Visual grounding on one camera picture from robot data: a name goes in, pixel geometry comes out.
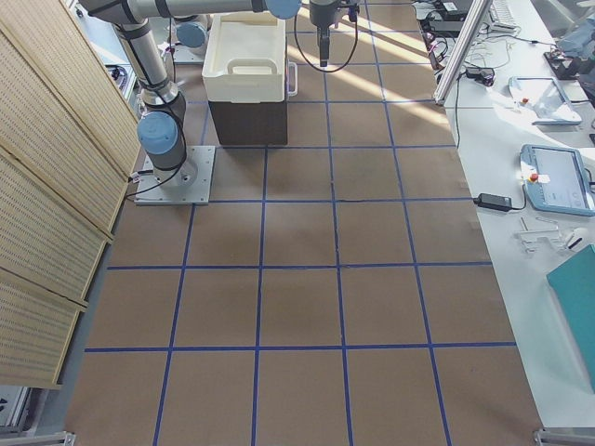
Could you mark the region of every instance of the keyboard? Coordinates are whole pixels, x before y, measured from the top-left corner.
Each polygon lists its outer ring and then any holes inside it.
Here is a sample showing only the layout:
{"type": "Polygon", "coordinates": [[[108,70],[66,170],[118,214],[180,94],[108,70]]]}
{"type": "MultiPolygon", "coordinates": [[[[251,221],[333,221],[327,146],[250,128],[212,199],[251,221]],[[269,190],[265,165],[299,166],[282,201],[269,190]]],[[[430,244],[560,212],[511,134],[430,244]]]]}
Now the keyboard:
{"type": "Polygon", "coordinates": [[[512,33],[517,28],[517,22],[510,13],[508,0],[493,0],[490,6],[490,18],[494,31],[512,33]]]}

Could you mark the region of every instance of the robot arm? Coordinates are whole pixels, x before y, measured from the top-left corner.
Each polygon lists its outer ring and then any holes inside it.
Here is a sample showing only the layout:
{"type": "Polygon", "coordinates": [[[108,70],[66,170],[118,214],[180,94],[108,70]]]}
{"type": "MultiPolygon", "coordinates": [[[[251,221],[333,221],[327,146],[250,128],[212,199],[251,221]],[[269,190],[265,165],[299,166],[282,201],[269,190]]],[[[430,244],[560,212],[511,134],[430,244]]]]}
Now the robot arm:
{"type": "MultiPolygon", "coordinates": [[[[269,10],[278,19],[286,20],[295,17],[301,7],[301,0],[79,1],[89,16],[113,24],[139,79],[142,87],[141,98],[149,112],[139,122],[139,140],[151,158],[157,182],[167,188],[192,183],[196,168],[187,159],[187,147],[182,130],[186,101],[178,91],[178,86],[167,76],[148,18],[191,20],[201,14],[269,10]]],[[[328,60],[329,27],[337,22],[341,8],[350,3],[356,5],[358,1],[310,1],[311,22],[318,28],[321,65],[328,60]]]]}
{"type": "Polygon", "coordinates": [[[185,101],[167,77],[147,18],[269,10],[279,19],[290,19],[298,13],[301,0],[81,0],[80,3],[89,16],[113,24],[142,86],[141,97],[147,108],[173,112],[183,122],[185,101]]]}

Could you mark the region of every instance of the blue joint cap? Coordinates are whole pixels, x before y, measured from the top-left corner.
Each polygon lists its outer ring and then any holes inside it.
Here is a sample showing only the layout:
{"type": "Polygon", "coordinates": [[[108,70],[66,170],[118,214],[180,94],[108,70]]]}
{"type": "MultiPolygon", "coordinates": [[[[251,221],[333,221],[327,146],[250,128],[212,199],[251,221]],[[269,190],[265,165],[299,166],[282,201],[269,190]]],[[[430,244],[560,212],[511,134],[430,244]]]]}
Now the blue joint cap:
{"type": "Polygon", "coordinates": [[[206,28],[202,23],[186,21],[176,27],[178,40],[189,48],[199,48],[206,42],[206,28]]]}
{"type": "Polygon", "coordinates": [[[292,19],[301,8],[301,0],[266,0],[266,4],[271,14],[282,20],[292,19]]]}
{"type": "Polygon", "coordinates": [[[152,111],[139,121],[137,135],[147,153],[163,155],[178,142],[178,125],[167,113],[152,111]]]}

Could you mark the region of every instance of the teal folder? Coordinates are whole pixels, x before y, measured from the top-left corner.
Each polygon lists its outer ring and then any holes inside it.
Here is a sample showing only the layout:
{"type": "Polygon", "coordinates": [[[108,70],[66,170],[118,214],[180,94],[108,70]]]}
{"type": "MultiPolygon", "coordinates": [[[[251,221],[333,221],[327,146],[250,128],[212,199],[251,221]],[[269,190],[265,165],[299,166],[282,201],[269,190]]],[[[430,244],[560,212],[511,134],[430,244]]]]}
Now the teal folder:
{"type": "Polygon", "coordinates": [[[595,390],[595,245],[590,244],[548,274],[595,390]]]}

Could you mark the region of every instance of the metal frame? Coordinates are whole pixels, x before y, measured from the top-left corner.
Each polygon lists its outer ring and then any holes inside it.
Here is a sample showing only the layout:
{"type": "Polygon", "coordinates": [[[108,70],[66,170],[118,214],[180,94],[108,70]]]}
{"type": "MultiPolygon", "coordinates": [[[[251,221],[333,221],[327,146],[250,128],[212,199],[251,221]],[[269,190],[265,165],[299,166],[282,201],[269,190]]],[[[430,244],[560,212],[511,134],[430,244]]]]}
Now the metal frame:
{"type": "Polygon", "coordinates": [[[20,406],[16,410],[19,411],[18,415],[18,423],[14,426],[0,426],[0,435],[2,434],[12,434],[12,433],[20,433],[22,432],[23,427],[25,426],[25,421],[27,420],[27,415],[29,414],[29,406],[31,404],[31,389],[27,387],[25,388],[26,395],[24,398],[21,395],[20,401],[17,401],[15,404],[20,406]]]}
{"type": "MultiPolygon", "coordinates": [[[[208,204],[211,194],[213,165],[215,163],[215,146],[189,146],[187,151],[189,160],[198,168],[198,174],[193,183],[188,187],[162,187],[149,190],[135,196],[136,204],[208,204]]],[[[145,159],[142,168],[146,170],[152,169],[152,163],[149,157],[145,159]]],[[[138,190],[146,190],[157,184],[157,180],[153,175],[147,175],[140,180],[138,190]]]]}
{"type": "Polygon", "coordinates": [[[456,39],[455,47],[450,53],[443,76],[434,92],[433,97],[436,104],[444,105],[448,93],[461,75],[460,71],[465,63],[465,58],[491,5],[492,0],[473,0],[469,14],[465,18],[461,32],[456,39]]]}
{"type": "Polygon", "coordinates": [[[74,446],[76,436],[72,432],[59,432],[37,437],[0,439],[0,446],[74,446]]]}
{"type": "Polygon", "coordinates": [[[558,445],[558,446],[595,446],[594,429],[557,429],[561,432],[552,432],[547,429],[539,429],[534,434],[537,446],[558,445]]]}

